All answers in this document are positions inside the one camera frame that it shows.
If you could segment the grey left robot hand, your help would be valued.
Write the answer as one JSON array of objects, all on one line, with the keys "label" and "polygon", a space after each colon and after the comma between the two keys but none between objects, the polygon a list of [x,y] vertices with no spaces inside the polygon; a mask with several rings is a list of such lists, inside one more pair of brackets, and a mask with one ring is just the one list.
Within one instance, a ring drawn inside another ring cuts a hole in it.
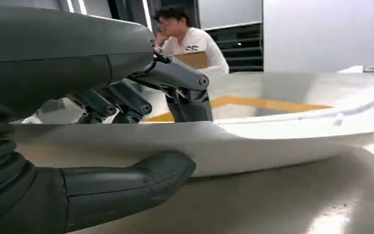
[{"label": "grey left robot hand", "polygon": [[22,6],[0,6],[0,234],[66,234],[166,202],[196,163],[178,151],[129,167],[38,167],[16,150],[13,122],[68,98],[78,124],[137,123],[151,105],[129,79],[166,95],[177,122],[212,121],[206,75],[167,56],[144,25]]}]

